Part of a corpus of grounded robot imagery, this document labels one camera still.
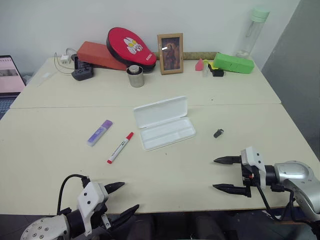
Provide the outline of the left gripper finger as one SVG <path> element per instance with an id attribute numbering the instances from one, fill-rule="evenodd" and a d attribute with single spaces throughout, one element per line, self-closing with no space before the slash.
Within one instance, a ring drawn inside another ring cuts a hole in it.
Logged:
<path id="1" fill-rule="evenodd" d="M 110 227 L 108 228 L 109 232 L 112 232 L 119 227 L 121 227 L 123 224 L 125 224 L 131 217 L 133 217 L 136 213 L 136 211 L 139 209 L 140 205 L 136 204 L 133 207 L 128 208 L 124 212 L 122 212 L 120 215 L 115 217 L 114 219 L 110 219 Z"/>
<path id="2" fill-rule="evenodd" d="M 125 182 L 114 182 L 104 186 L 106 192 L 110 195 L 125 185 Z"/>

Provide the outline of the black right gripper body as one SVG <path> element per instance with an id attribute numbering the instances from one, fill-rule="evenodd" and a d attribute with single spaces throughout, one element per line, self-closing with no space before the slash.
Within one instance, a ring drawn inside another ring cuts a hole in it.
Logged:
<path id="1" fill-rule="evenodd" d="M 259 169 L 248 164 L 241 165 L 242 182 L 245 187 L 256 187 L 261 185 Z"/>

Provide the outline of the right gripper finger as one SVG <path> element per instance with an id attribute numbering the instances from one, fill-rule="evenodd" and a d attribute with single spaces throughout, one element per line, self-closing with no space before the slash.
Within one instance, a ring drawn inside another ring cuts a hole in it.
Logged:
<path id="1" fill-rule="evenodd" d="M 252 197 L 250 186 L 240 187 L 240 186 L 234 186 L 233 184 L 225 184 L 225 183 L 213 184 L 212 186 L 217 190 L 220 190 L 228 194 L 242 195 L 248 198 Z"/>
<path id="2" fill-rule="evenodd" d="M 223 156 L 216 158 L 214 163 L 223 164 L 223 165 L 232 165 L 232 164 L 241 164 L 242 163 L 242 157 L 239 156 Z"/>

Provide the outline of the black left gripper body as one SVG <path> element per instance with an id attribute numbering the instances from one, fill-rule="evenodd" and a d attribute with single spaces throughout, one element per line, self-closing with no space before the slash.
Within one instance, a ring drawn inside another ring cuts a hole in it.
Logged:
<path id="1" fill-rule="evenodd" d="M 107 217 L 107 202 L 108 199 L 104 199 L 102 202 L 98 203 L 93 208 L 93 214 L 90 217 L 91 228 L 96 229 L 101 227 L 105 230 L 106 233 L 110 235 L 111 232 L 111 221 Z"/>

